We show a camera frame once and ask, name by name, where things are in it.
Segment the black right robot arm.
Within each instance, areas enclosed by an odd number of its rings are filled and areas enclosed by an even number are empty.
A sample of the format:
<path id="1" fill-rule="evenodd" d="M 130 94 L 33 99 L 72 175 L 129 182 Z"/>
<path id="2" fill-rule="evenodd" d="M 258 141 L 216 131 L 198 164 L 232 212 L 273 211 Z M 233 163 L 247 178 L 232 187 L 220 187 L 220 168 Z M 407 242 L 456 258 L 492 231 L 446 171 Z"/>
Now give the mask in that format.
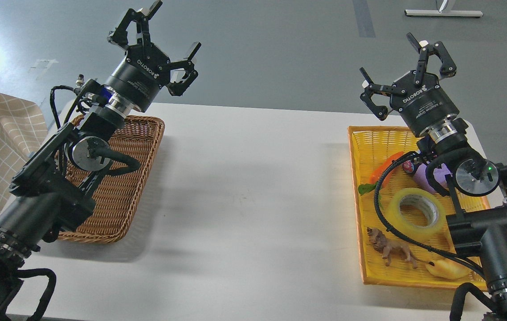
<path id="1" fill-rule="evenodd" d="M 391 85 L 374 83 L 364 68 L 361 100 L 380 120 L 396 111 L 418 141 L 418 152 L 407 152 L 380 175 L 373 192 L 374 208 L 388 232 L 411 244 L 469 268 L 486 282 L 485 295 L 473 283 L 457 288 L 450 320 L 462 317 L 465 297 L 473 294 L 490 313 L 484 320 L 507 321 L 507 164 L 494 163 L 473 149 L 467 139 L 467 123 L 441 88 L 457 67 L 442 42 L 408 41 L 418 52 L 417 67 Z M 398 228 L 380 209 L 380 188 L 397 166 L 414 159 L 426 164 L 427 182 L 443 197 L 451 197 L 455 213 L 447 217 L 455 253 L 427 246 L 411 232 Z"/>

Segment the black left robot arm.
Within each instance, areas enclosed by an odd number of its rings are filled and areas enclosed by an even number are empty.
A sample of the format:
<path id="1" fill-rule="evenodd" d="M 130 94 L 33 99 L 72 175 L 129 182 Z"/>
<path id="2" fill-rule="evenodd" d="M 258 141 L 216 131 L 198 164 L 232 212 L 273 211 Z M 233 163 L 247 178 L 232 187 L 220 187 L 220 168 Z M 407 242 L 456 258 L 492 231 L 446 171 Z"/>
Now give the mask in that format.
<path id="1" fill-rule="evenodd" d="M 23 269 L 24 260 L 38 252 L 40 241 L 51 243 L 61 231 L 76 231 L 93 215 L 93 194 L 104 177 L 137 171 L 141 163 L 112 150 L 111 136 L 125 125 L 131 111 L 145 112 L 161 89 L 180 97 L 198 77 L 193 43 L 188 56 L 171 59 L 152 43 L 148 22 L 162 6 L 156 0 L 148 9 L 129 9 L 109 32 L 109 43 L 125 51 L 124 59 L 100 84 L 77 80 L 72 108 L 86 112 L 79 125 L 68 120 L 34 153 L 15 175 L 9 191 L 15 201 L 0 215 L 0 321 L 24 279 L 45 276 L 48 283 L 30 321 L 39 321 L 51 301 L 57 277 L 48 268 Z"/>

